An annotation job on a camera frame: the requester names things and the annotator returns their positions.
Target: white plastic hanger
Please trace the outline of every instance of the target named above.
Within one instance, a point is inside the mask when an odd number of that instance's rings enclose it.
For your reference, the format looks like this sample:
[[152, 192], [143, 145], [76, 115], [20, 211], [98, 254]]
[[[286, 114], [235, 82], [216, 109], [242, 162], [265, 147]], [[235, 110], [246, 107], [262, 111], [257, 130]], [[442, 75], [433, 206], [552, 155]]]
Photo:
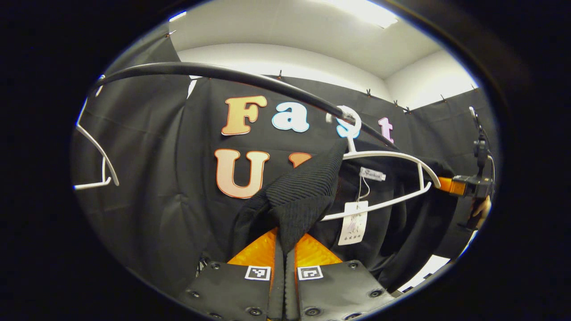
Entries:
[[[329, 215], [326, 215], [321, 221], [343, 218], [345, 216], [355, 215], [355, 214], [364, 213], [364, 212], [370, 212], [370, 211], [378, 210], [378, 209], [383, 208], [383, 207], [391, 206], [393, 204], [402, 202], [404, 200], [407, 200], [409, 198], [413, 198], [415, 196], [418, 196], [420, 194], [427, 192], [428, 189], [430, 188], [430, 186], [432, 185], [432, 182], [434, 183], [434, 186], [436, 188], [440, 188], [440, 181], [438, 180], [438, 176], [436, 175], [436, 173], [434, 173], [434, 171], [430, 167], [428, 167], [428, 165], [426, 165], [423, 161], [419, 160], [418, 158], [416, 158], [414, 156], [410, 156], [408, 154], [403, 154], [403, 153], [397, 153], [394, 151], [356, 151], [355, 150], [355, 143], [353, 141], [353, 137], [355, 135], [357, 135], [357, 133], [361, 129], [361, 118], [359, 117], [359, 115], [357, 114], [357, 112], [355, 110], [353, 110], [347, 106], [338, 106], [338, 107], [343, 110], [344, 116], [352, 116], [353, 119], [355, 120], [355, 125], [353, 126], [353, 130], [349, 130], [347, 133], [349, 152], [343, 155], [343, 160], [353, 159], [353, 158], [361, 158], [361, 157], [385, 156], [385, 157], [404, 158], [404, 159], [407, 159], [409, 161], [415, 162], [417, 164], [417, 168], [419, 170], [419, 186], [420, 186], [420, 189], [416, 192], [412, 192], [410, 194], [407, 194], [407, 195], [404, 195], [401, 197], [397, 197], [395, 199], [388, 200], [388, 201], [383, 202], [383, 203], [371, 205], [371, 206], [368, 206], [366, 208], [359, 208], [357, 210], [347, 211], [347, 212], [342, 212], [342, 213], [337, 213], [337, 214], [329, 214]], [[428, 182], [426, 184], [426, 186], [424, 186], [423, 169], [428, 173], [428, 175], [432, 179], [432, 182]]]
[[[101, 92], [102, 87], [103, 86], [101, 86], [99, 88], [99, 90], [97, 91], [97, 94], [95, 95], [96, 97]], [[113, 168], [113, 165], [111, 164], [111, 161], [109, 160], [109, 157], [107, 157], [107, 154], [105, 153], [103, 148], [101, 148], [101, 145], [99, 145], [99, 143], [79, 124], [79, 121], [81, 120], [81, 116], [83, 115], [83, 111], [85, 110], [85, 106], [87, 106], [87, 98], [85, 99], [85, 103], [83, 103], [83, 108], [81, 109], [81, 113], [79, 113], [79, 118], [77, 119], [77, 123], [75, 123], [75, 128], [80, 133], [82, 133], [83, 136], [85, 136], [95, 146], [95, 148], [97, 148], [97, 150], [103, 156], [103, 162], [101, 164], [102, 181], [98, 182], [98, 183], [75, 185], [74, 189], [75, 190], [87, 190], [88, 188], [94, 188], [94, 187], [109, 185], [109, 183], [111, 182], [111, 178], [113, 178], [113, 183], [115, 183], [116, 186], [119, 186], [119, 179], [117, 178], [117, 174], [115, 173], [115, 169]], [[105, 179], [105, 165], [107, 165], [109, 167], [109, 171], [111, 172], [111, 177], [108, 177], [107, 179]]]

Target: white label tag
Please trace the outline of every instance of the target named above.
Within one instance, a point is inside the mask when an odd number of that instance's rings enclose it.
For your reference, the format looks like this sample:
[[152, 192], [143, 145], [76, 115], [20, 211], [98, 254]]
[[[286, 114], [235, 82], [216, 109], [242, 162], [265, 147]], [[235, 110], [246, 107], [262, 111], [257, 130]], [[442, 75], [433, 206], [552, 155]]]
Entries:
[[360, 176], [368, 179], [378, 180], [379, 182], [384, 181], [387, 176], [383, 172], [375, 171], [370, 168], [361, 167]]
[[[361, 200], [359, 202], [345, 203], [345, 212], [357, 210], [359, 208], [367, 208], [369, 202]], [[345, 216], [343, 218], [343, 227], [341, 228], [341, 236], [338, 245], [348, 245], [359, 243], [363, 240], [365, 234], [365, 226], [367, 225], [367, 212]]]

